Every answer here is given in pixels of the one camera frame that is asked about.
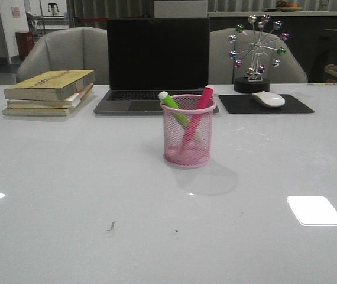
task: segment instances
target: chair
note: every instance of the chair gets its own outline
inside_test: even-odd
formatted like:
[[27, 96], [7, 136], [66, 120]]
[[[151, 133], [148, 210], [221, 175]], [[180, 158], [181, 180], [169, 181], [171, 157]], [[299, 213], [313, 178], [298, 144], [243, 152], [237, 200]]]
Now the chair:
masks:
[[[232, 82], [233, 61], [229, 58], [229, 52], [233, 49], [233, 45], [229, 42], [229, 36], [232, 34], [235, 34], [234, 28], [210, 32], [209, 83], [211, 84], [230, 84]], [[254, 31], [244, 30], [242, 33], [236, 33], [236, 35], [237, 52], [247, 49], [249, 42], [254, 42]], [[275, 40], [269, 44], [270, 47], [284, 47], [286, 53], [278, 56], [274, 50], [265, 49], [268, 56], [261, 56], [261, 64], [267, 68], [263, 73], [263, 77], [269, 79], [271, 83], [307, 83], [305, 71], [286, 44], [274, 34], [269, 34], [264, 42], [270, 40]], [[279, 67], [271, 66], [271, 62], [275, 58], [281, 60]], [[244, 59], [244, 64], [240, 68], [235, 68], [235, 78], [244, 76], [250, 62], [251, 56], [249, 55]]]
[[40, 38], [17, 70], [17, 82], [50, 70], [95, 70], [95, 84], [108, 85], [107, 31], [77, 27]]

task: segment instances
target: laptop keyboard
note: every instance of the laptop keyboard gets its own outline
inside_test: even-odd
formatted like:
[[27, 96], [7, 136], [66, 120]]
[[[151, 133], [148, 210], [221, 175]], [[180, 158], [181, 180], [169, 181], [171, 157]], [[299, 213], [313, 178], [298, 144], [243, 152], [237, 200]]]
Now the laptop keyboard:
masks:
[[[141, 99], [158, 99], [158, 95], [161, 91], [113, 91], [108, 98], [110, 101], [115, 100], [141, 100]], [[174, 90], [167, 91], [171, 96], [172, 95], [180, 95], [183, 93], [192, 93], [195, 95], [201, 95], [202, 90]]]

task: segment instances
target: white mouse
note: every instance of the white mouse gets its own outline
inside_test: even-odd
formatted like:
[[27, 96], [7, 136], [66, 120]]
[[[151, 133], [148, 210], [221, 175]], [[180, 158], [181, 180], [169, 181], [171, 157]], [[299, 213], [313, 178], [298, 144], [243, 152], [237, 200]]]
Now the white mouse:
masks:
[[278, 108], [285, 104], [285, 100], [281, 95], [271, 92], [253, 93], [252, 97], [262, 106], [267, 108]]

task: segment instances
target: red trash bin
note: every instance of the red trash bin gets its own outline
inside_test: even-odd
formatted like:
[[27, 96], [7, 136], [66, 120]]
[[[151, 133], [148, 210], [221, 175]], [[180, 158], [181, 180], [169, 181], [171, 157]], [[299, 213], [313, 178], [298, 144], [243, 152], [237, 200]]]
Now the red trash bin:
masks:
[[31, 31], [16, 32], [17, 49], [21, 60], [24, 60], [34, 46], [33, 34]]

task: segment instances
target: black laptop screen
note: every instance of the black laptop screen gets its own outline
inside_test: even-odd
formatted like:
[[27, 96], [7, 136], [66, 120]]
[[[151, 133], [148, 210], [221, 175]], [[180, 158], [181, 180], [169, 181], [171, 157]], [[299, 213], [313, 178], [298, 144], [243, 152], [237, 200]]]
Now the black laptop screen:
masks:
[[208, 84], [208, 18], [122, 18], [107, 23], [111, 89]]

